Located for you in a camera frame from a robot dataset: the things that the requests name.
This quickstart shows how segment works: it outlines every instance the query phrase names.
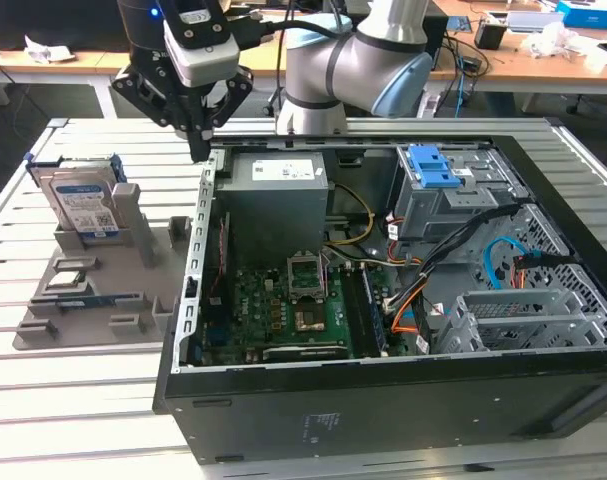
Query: aluminum extrusion table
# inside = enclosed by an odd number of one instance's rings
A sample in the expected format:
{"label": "aluminum extrusion table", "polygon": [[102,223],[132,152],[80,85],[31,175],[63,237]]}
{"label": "aluminum extrusion table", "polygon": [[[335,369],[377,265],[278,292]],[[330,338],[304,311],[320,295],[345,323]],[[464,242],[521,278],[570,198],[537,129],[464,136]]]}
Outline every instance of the aluminum extrusion table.
{"label": "aluminum extrusion table", "polygon": [[[230,135],[268,134],[233,120]],[[607,249],[607,170],[543,119],[363,120],[351,130],[422,136],[513,135]],[[152,224],[191,215],[200,167],[187,144],[148,120],[52,121],[32,149],[120,154]],[[17,351],[23,318],[55,248],[55,216],[23,166],[0,195],[0,479],[607,478],[607,414],[562,440],[199,467],[171,416],[151,411],[161,345]],[[479,473],[482,464],[494,472]]]}

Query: paper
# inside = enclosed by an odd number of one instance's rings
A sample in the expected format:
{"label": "paper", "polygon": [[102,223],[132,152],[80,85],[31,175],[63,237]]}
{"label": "paper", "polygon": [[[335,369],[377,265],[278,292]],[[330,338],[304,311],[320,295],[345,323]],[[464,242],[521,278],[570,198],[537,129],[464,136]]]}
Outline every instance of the paper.
{"label": "paper", "polygon": [[546,25],[542,32],[528,35],[521,48],[527,48],[535,58],[568,56],[568,44],[577,36],[578,33],[565,28],[562,22],[554,22]]}
{"label": "paper", "polygon": [[66,62],[76,58],[65,46],[47,47],[40,43],[33,42],[27,35],[25,36],[25,45],[27,45],[24,50],[25,53],[38,63]]}
{"label": "paper", "polygon": [[595,38],[577,35],[568,40],[566,48],[581,55],[587,55],[587,53],[596,47],[598,43],[599,41]]}

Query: box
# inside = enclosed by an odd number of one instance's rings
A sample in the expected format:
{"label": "box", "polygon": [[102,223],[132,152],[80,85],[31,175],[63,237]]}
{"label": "box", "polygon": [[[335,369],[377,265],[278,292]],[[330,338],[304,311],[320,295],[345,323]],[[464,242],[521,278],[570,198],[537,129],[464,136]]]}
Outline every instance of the box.
{"label": "box", "polygon": [[587,53],[585,65],[593,70],[607,66],[607,43],[599,43]]}
{"label": "box", "polygon": [[505,24],[481,21],[474,36],[474,45],[483,50],[498,50],[505,30],[507,30]]}
{"label": "box", "polygon": [[505,24],[514,33],[542,32],[550,23],[563,21],[559,12],[488,11],[487,15],[486,23]]}
{"label": "box", "polygon": [[607,8],[594,8],[587,2],[568,2],[562,0],[556,6],[557,12],[563,12],[566,27],[601,28],[607,30]]}

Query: white label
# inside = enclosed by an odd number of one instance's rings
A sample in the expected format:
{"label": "white label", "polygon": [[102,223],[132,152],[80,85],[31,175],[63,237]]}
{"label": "white label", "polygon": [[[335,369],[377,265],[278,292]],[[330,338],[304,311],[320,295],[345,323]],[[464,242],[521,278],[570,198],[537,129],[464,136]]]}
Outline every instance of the white label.
{"label": "white label", "polygon": [[252,180],[314,180],[312,160],[257,160]]}
{"label": "white label", "polygon": [[84,307],[84,302],[58,302],[59,307]]}
{"label": "white label", "polygon": [[399,239],[399,227],[398,225],[388,225],[387,226],[387,236],[390,240],[398,240]]}
{"label": "white label", "polygon": [[195,23],[209,22],[212,18],[209,10],[207,9],[179,13],[179,17],[181,17],[181,20],[183,20],[184,23],[188,23],[190,25],[194,25]]}
{"label": "white label", "polygon": [[105,195],[100,186],[61,185],[56,193],[77,232],[105,237],[105,232],[118,231],[112,211],[102,203]]}
{"label": "white label", "polygon": [[445,315],[445,308],[442,303],[435,303],[430,310],[430,315]]}
{"label": "white label", "polygon": [[419,347],[419,350],[421,350],[425,355],[430,353],[430,346],[425,341],[425,339],[420,335],[416,336],[416,346]]}
{"label": "white label", "polygon": [[453,168],[452,169],[452,173],[454,175],[456,175],[457,177],[471,177],[472,175],[472,170],[470,170],[469,168]]}

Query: sticker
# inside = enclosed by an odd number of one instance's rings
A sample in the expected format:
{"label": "sticker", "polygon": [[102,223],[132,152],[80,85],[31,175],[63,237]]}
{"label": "sticker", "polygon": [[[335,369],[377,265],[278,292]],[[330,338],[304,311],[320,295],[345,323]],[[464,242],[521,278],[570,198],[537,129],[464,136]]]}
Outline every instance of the sticker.
{"label": "sticker", "polygon": [[419,347],[419,350],[421,350],[425,355],[430,353],[430,346],[425,341],[425,339],[420,335],[416,336],[416,346]]}
{"label": "sticker", "polygon": [[472,177],[472,170],[469,168],[453,168],[452,173],[457,177]]}
{"label": "sticker", "polygon": [[398,240],[399,239],[399,227],[398,225],[388,225],[387,226],[387,236],[390,240]]}
{"label": "sticker", "polygon": [[318,444],[323,437],[337,430],[340,413],[324,413],[321,415],[305,415],[303,417],[303,443]]}
{"label": "sticker", "polygon": [[59,307],[84,307],[85,302],[58,302]]}
{"label": "sticker", "polygon": [[430,310],[430,315],[445,315],[445,308],[442,303],[435,303],[432,305],[432,310]]}
{"label": "sticker", "polygon": [[314,180],[312,160],[257,160],[252,180]]}
{"label": "sticker", "polygon": [[82,236],[106,237],[118,232],[112,211],[103,205],[105,194],[99,185],[56,187],[65,214]]}
{"label": "sticker", "polygon": [[209,22],[212,15],[210,15],[209,10],[202,9],[179,13],[179,17],[181,17],[184,23],[194,25],[195,23]]}

